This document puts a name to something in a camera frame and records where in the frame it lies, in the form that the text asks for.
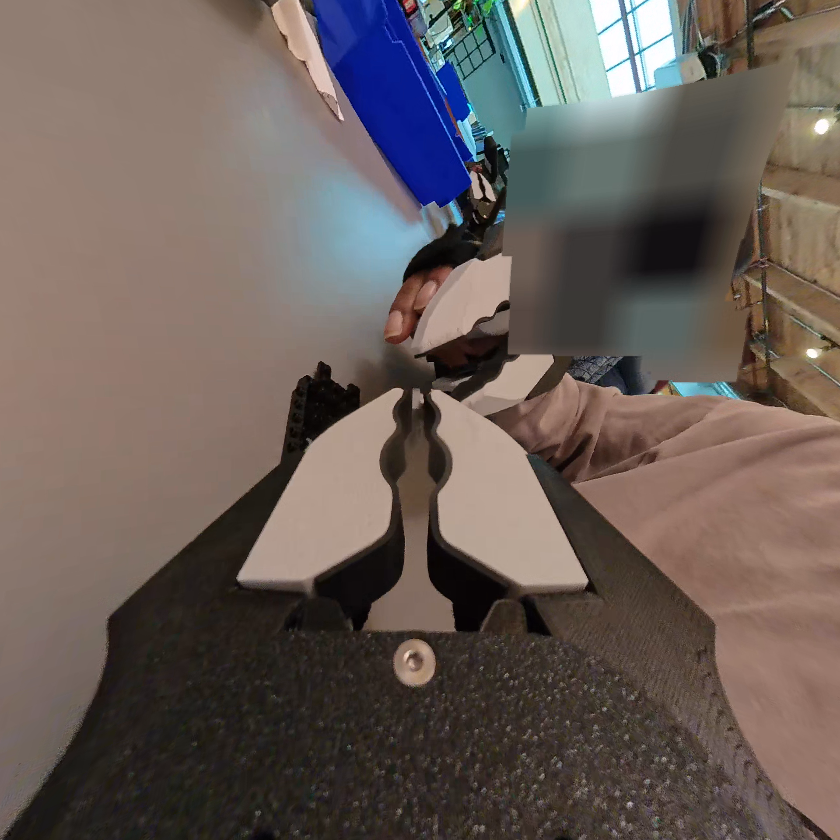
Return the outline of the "person's right forearm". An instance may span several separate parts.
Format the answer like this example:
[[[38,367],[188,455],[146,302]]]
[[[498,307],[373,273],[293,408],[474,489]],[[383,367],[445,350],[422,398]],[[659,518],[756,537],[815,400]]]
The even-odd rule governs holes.
[[[508,408],[492,422],[529,455],[569,481],[632,468],[639,459],[728,406],[722,396],[625,395],[565,375],[551,391]]]

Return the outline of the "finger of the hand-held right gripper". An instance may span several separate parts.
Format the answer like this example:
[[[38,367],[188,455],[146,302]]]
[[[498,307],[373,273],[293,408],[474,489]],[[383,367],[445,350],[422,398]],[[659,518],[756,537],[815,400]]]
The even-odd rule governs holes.
[[[554,366],[550,354],[500,354],[470,371],[439,377],[432,389],[487,417],[526,401]]]
[[[463,338],[507,335],[511,268],[510,256],[471,259],[455,268],[416,326],[414,356],[423,358]]]

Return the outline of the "person's right hand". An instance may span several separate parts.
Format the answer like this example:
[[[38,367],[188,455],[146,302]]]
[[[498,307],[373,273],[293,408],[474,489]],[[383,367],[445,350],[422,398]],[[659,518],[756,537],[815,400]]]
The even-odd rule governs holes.
[[[414,336],[417,324],[434,298],[440,281],[433,272],[408,277],[397,292],[386,317],[383,338],[389,344],[401,344]]]

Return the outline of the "grey quilted cloth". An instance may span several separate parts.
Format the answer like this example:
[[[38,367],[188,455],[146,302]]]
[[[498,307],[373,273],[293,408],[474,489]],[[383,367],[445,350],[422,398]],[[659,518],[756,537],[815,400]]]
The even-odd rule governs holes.
[[[648,394],[655,382],[643,370],[640,356],[582,356],[571,360],[569,376],[582,383],[615,387],[626,395]]]

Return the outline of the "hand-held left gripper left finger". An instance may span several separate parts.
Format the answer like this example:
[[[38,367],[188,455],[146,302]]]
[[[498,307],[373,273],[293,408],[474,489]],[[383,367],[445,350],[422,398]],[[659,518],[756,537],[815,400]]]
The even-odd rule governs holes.
[[[404,471],[405,391],[393,388],[309,445],[237,583],[308,596],[389,592],[403,570]]]

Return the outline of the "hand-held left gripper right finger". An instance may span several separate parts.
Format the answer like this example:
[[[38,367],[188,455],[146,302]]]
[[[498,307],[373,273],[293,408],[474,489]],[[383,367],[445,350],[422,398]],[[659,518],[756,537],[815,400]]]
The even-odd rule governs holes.
[[[524,449],[441,391],[425,397],[443,454],[437,535],[444,548],[515,595],[582,592],[589,583]]]

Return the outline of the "grey desk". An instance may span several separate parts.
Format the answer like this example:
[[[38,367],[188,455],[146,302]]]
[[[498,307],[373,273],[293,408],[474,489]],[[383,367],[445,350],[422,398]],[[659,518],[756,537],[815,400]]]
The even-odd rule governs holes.
[[[280,460],[318,361],[414,371],[385,314],[445,225],[262,2],[2,2],[2,834],[107,621]]]

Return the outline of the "blue plastic bin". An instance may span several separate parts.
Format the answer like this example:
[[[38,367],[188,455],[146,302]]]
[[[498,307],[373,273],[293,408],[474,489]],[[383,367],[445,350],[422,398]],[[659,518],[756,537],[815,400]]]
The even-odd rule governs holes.
[[[467,147],[397,1],[313,2],[322,53],[378,149],[423,207],[470,184]]]

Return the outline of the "torn white paper bag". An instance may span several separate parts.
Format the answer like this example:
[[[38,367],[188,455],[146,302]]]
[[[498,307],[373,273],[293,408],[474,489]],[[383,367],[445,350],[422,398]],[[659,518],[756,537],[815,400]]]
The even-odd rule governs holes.
[[[299,1],[268,1],[276,26],[290,53],[305,67],[320,98],[337,120],[344,117],[316,32]]]

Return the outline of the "black brick plate assembly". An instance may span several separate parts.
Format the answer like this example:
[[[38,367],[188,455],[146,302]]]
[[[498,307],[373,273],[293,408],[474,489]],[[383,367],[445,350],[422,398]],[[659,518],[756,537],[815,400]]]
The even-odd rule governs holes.
[[[331,366],[318,362],[292,390],[281,463],[302,457],[316,438],[360,406],[360,388],[353,383],[341,385],[333,379]]]

